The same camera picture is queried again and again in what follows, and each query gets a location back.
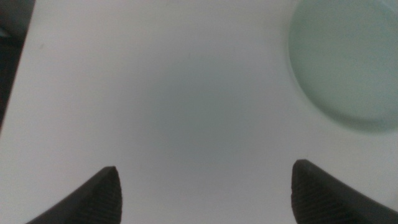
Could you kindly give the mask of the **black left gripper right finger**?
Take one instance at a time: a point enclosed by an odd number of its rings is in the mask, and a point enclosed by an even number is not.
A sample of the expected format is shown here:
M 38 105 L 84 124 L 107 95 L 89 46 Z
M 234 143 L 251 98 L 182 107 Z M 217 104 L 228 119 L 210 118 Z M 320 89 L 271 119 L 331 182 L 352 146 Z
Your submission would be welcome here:
M 301 224 L 397 224 L 397 212 L 363 195 L 308 160 L 292 168 L 291 206 Z

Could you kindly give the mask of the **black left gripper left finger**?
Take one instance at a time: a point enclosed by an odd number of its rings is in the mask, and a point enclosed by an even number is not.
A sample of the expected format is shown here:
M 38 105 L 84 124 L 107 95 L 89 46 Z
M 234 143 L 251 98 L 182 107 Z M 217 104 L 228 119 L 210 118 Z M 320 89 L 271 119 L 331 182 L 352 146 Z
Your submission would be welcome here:
M 122 207 L 118 170 L 109 166 L 29 224 L 120 224 Z

